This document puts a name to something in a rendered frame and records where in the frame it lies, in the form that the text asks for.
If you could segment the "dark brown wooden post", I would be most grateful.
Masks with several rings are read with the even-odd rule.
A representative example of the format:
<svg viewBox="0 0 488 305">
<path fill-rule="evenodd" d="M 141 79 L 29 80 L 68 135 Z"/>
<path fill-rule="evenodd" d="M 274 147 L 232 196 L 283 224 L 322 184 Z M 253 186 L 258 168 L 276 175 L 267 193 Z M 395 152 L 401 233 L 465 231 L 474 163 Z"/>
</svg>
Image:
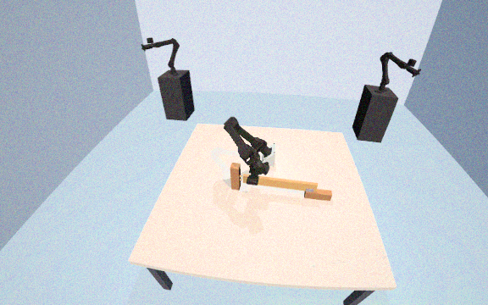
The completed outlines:
<svg viewBox="0 0 488 305">
<path fill-rule="evenodd" d="M 241 164 L 232 163 L 230 166 L 230 182 L 231 190 L 239 191 L 241 187 Z M 306 189 L 304 192 L 305 198 L 316 199 L 321 201 L 330 201 L 332 198 L 331 190 L 317 189 L 313 192 L 313 189 Z"/>
</svg>

